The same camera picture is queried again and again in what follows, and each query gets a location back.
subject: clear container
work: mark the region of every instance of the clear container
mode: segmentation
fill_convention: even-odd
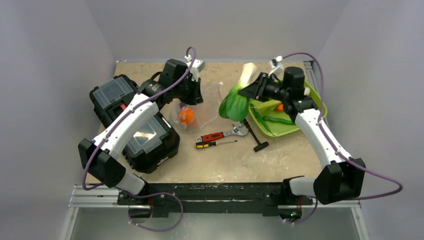
[[[141,150],[148,154],[162,144],[160,137],[166,133],[166,130],[153,116],[140,127],[134,137],[129,140],[127,146],[133,154],[137,154]]]
[[[220,104],[223,101],[220,92],[222,85],[223,83],[220,82],[201,86],[203,103],[188,105],[177,101],[170,113],[171,124],[186,133],[192,133],[215,120],[219,116]]]
[[[100,86],[96,91],[93,92],[93,96],[97,99],[101,108],[106,108],[113,101],[121,99],[134,90],[128,85],[123,77],[112,79],[107,83]]]

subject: green tray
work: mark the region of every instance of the green tray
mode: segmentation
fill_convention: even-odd
[[[318,95],[318,93],[306,81],[304,83],[304,86],[310,88],[309,97],[311,97],[315,101],[315,103],[318,105],[318,109],[321,111],[321,98]],[[260,105],[260,104],[263,104],[263,102],[253,100],[253,99],[250,100],[250,103],[253,104],[255,107]],[[281,119],[290,120],[290,117],[285,112],[275,111],[275,106],[274,107],[268,107],[268,108],[262,108],[262,109],[257,108],[256,110],[262,117],[263,116],[271,116],[271,117],[274,117],[274,118],[281,118]],[[281,137],[281,136],[284,136],[286,134],[290,134],[290,133],[293,133],[293,132],[296,132],[297,130],[299,130],[299,128],[296,125],[289,125],[289,124],[284,124],[284,123],[280,123],[280,122],[265,121],[265,123],[268,125],[269,129],[271,130],[271,132],[272,132],[271,133],[271,132],[267,131],[265,129],[265,127],[262,125],[262,123],[260,123],[258,121],[258,119],[255,117],[255,115],[252,112],[250,107],[249,107],[249,113],[250,113],[250,116],[253,118],[254,122],[256,123],[257,127],[262,132],[262,134],[265,135],[268,138],[278,138],[278,137]],[[325,118],[326,116],[327,116],[327,106],[324,104],[324,115],[322,117]]]

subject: white wall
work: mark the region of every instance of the white wall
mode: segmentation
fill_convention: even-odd
[[[2,0],[0,36],[0,239],[57,239],[115,62],[84,0]]]
[[[317,55],[347,0],[86,0],[119,60],[269,60]]]
[[[424,2],[350,0],[319,53],[329,124],[369,169],[404,190],[362,201],[371,239],[424,235]],[[395,189],[366,175],[363,196]]]

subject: toolbox lid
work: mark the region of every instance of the toolbox lid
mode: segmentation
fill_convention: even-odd
[[[153,116],[140,127],[127,145],[133,154],[137,154],[141,150],[148,154],[162,144],[160,137],[166,133],[167,131]]]
[[[104,109],[112,102],[119,100],[122,96],[131,92],[133,92],[133,89],[125,81],[125,79],[123,77],[118,77],[100,86],[93,92],[93,96]]]

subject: red handle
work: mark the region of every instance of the red handle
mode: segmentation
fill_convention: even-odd
[[[218,140],[218,139],[222,139],[223,137],[224,137],[223,132],[215,132],[215,133],[211,133],[211,134],[201,136],[201,141],[202,142],[212,142],[212,141],[215,141],[215,140]]]

